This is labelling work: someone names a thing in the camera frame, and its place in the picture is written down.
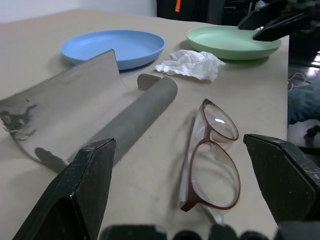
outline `gray tube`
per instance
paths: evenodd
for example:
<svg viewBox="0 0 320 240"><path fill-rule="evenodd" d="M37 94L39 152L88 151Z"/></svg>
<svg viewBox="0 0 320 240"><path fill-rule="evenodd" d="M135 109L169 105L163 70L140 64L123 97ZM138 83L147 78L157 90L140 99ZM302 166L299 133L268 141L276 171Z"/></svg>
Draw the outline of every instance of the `gray tube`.
<svg viewBox="0 0 320 240"><path fill-rule="evenodd" d="M177 92L178 87L175 81L169 77L163 77L90 141L115 138L116 150L113 160L115 165L172 103Z"/></svg>

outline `curled cardboard sheet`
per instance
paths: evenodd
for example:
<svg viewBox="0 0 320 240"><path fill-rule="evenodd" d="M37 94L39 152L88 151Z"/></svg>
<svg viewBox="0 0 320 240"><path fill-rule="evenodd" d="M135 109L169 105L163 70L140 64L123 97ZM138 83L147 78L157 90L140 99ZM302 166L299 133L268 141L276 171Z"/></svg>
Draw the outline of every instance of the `curled cardboard sheet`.
<svg viewBox="0 0 320 240"><path fill-rule="evenodd" d="M149 89L124 86L111 50L0 101L0 118L30 158L56 172L86 143L106 138L116 140L116 163L178 91L168 77L141 85Z"/></svg>

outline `orange label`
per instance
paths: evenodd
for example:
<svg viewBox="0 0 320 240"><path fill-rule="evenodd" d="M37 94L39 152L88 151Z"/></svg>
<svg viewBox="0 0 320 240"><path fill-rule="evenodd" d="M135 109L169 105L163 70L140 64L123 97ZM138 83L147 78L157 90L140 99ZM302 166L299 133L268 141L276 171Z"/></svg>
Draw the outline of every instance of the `orange label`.
<svg viewBox="0 0 320 240"><path fill-rule="evenodd" d="M181 7L181 0L176 0L175 11L177 13L180 12L180 7Z"/></svg>

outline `white wall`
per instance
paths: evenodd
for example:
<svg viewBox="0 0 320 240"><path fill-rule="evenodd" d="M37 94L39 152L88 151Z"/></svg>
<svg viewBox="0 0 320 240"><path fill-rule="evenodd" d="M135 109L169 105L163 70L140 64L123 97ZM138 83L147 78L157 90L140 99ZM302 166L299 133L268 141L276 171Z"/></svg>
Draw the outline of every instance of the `white wall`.
<svg viewBox="0 0 320 240"><path fill-rule="evenodd" d="M157 15L157 0L81 0L81 7L106 12Z"/></svg>
<svg viewBox="0 0 320 240"><path fill-rule="evenodd" d="M80 8L80 0L0 0L0 23L36 18L78 8Z"/></svg>
<svg viewBox="0 0 320 240"><path fill-rule="evenodd" d="M0 0L0 23L36 18L71 9L156 16L157 0Z"/></svg>

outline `glasses lens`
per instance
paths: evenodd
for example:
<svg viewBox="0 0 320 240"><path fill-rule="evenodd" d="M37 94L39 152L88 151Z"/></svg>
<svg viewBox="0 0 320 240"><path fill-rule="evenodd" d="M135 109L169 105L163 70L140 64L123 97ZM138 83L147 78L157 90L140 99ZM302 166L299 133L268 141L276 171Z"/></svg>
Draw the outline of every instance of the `glasses lens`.
<svg viewBox="0 0 320 240"><path fill-rule="evenodd" d="M221 135L231 140L238 139L238 130L232 120L215 105L207 104L204 107L204 116L208 123ZM225 142L225 139L219 139L219 135L212 133L212 140L216 142Z"/></svg>
<svg viewBox="0 0 320 240"><path fill-rule="evenodd" d="M192 186L205 201L218 207L229 207L239 194L235 165L217 144L205 142L195 152L192 165Z"/></svg>

